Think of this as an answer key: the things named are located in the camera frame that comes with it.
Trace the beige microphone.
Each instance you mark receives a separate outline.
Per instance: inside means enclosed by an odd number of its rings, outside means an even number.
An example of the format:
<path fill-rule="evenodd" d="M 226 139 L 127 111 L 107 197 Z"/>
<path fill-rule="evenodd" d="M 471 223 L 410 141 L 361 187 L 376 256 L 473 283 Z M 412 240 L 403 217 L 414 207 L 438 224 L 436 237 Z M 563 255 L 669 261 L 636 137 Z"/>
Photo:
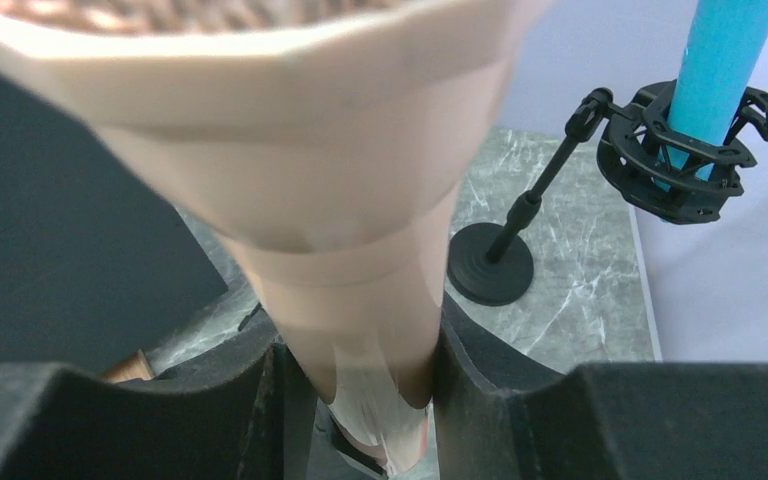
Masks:
<path fill-rule="evenodd" d="M 349 443 L 428 440 L 448 238 L 545 1 L 0 1 L 0 75 L 209 225 Z"/>

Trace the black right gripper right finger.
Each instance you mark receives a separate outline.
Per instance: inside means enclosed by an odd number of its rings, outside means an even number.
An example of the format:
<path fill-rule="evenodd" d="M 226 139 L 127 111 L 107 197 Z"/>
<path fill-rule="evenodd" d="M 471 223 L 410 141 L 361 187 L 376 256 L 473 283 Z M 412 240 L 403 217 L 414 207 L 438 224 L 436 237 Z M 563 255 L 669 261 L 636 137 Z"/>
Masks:
<path fill-rule="evenodd" d="M 561 374 L 443 303 L 444 479 L 768 479 L 768 364 L 586 363 Z"/>

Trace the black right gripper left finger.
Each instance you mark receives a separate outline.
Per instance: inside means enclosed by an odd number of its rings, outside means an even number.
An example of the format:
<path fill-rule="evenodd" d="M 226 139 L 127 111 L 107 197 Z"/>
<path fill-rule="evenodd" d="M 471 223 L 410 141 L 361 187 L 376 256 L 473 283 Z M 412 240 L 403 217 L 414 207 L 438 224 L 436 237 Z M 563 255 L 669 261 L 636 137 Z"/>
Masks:
<path fill-rule="evenodd" d="M 315 404 L 269 326 L 151 381 L 0 364 L 0 479 L 301 479 Z"/>

